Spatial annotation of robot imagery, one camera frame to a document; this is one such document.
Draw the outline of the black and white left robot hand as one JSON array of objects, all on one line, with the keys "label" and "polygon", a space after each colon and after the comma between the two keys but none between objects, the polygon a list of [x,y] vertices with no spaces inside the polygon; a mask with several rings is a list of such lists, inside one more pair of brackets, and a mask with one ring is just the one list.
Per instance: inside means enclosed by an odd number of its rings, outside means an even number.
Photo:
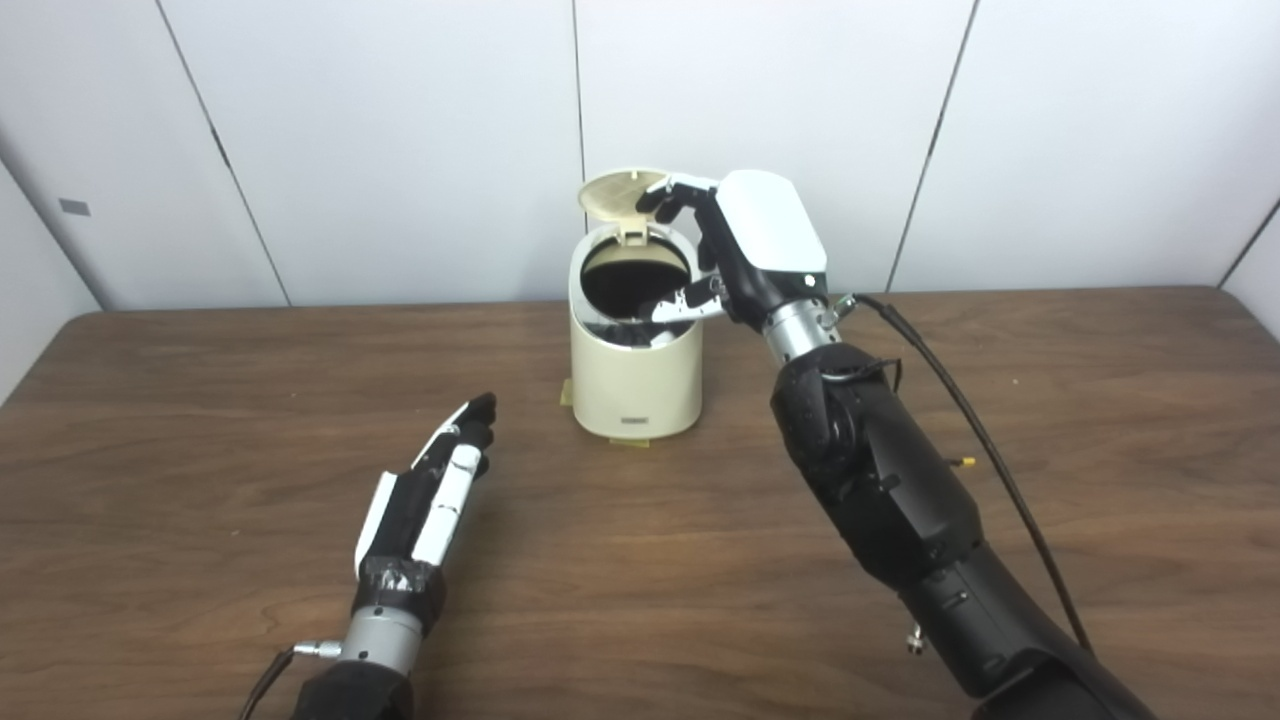
[{"label": "black and white left robot hand", "polygon": [[422,634],[439,620],[444,560],[474,483],[489,470],[497,405],[493,392],[462,404],[408,469],[378,480],[355,550],[353,618],[394,610]]}]

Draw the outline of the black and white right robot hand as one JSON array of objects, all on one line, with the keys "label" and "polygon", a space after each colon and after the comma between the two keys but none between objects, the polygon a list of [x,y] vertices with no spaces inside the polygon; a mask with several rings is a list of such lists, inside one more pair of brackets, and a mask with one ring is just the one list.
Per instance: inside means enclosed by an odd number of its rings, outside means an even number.
[{"label": "black and white right robot hand", "polygon": [[824,302],[826,247],[790,179],[733,170],[712,181],[669,174],[649,184],[635,208],[659,222],[694,211],[703,278],[640,306],[643,322],[690,322],[724,314],[756,333],[796,301]]}]

